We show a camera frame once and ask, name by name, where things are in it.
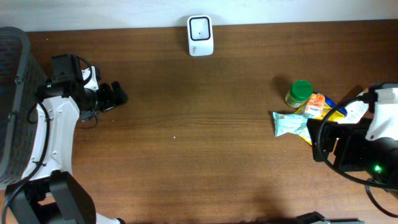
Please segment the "green lid jar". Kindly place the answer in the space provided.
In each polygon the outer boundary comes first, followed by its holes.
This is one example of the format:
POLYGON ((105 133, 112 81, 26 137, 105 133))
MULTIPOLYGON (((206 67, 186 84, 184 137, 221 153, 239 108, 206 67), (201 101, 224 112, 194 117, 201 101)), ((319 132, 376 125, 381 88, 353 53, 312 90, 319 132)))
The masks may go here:
POLYGON ((290 90, 285 96, 285 102, 288 106, 299 108, 313 94, 313 87, 310 82, 306 80, 298 80, 293 83, 290 90))

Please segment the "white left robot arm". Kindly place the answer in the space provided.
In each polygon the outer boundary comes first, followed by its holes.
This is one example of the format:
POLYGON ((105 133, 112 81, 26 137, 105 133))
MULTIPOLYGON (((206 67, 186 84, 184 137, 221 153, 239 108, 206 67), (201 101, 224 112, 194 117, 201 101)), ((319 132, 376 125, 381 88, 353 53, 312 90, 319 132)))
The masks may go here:
POLYGON ((72 54, 54 56, 53 76, 35 92, 37 129, 22 179, 6 188, 1 221, 11 211, 18 223, 123 223, 96 211, 73 177, 73 135, 87 122, 127 103, 119 82, 98 82, 100 71, 72 54))

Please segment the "orange small carton box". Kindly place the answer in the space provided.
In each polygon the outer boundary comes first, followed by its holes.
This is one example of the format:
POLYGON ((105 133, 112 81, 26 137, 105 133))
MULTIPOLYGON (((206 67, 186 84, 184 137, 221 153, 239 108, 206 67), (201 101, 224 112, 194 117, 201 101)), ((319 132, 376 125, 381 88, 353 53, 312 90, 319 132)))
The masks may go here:
POLYGON ((314 118, 319 118, 323 114, 325 107, 325 96, 319 93, 313 93, 305 104, 303 112, 314 118))

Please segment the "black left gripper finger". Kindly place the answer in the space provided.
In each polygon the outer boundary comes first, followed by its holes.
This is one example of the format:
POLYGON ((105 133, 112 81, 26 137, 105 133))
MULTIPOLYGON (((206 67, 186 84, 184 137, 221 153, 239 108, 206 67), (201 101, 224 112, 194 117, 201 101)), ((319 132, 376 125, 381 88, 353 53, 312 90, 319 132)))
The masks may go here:
POLYGON ((114 105, 121 106, 128 101, 128 96, 125 91, 122 89, 120 83, 118 81, 112 82, 111 84, 114 93, 114 105))
POLYGON ((114 93, 107 83, 99 86, 99 108, 109 109, 114 107, 114 93))

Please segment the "teal wipes packet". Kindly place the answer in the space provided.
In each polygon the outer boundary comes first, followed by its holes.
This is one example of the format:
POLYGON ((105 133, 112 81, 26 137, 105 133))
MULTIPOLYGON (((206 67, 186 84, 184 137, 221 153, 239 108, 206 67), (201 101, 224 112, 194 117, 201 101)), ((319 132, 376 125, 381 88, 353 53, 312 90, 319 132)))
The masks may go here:
POLYGON ((275 137, 291 133, 307 140, 310 139, 307 128, 309 116, 303 114, 280 114, 276 112, 273 112, 272 115, 275 125, 275 137))

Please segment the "white tube with cork cap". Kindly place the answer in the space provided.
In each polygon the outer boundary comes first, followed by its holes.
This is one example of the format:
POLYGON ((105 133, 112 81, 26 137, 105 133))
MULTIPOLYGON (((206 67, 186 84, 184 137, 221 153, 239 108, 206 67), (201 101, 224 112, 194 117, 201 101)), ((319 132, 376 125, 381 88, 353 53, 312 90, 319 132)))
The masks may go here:
POLYGON ((366 114, 369 109, 369 104, 363 101, 355 101, 345 106, 347 115, 339 119, 337 123, 339 124, 356 124, 360 119, 366 114))

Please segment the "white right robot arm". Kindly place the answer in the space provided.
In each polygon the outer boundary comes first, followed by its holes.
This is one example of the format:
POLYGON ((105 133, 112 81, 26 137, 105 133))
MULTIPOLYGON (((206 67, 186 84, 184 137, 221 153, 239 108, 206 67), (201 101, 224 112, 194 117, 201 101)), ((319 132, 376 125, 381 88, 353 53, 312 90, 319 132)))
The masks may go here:
POLYGON ((383 208, 371 193, 379 188, 397 197, 397 141, 392 138, 367 140, 371 119, 356 124, 339 124, 308 119, 313 159, 324 162, 344 178, 363 185, 371 203, 388 217, 397 214, 383 208))

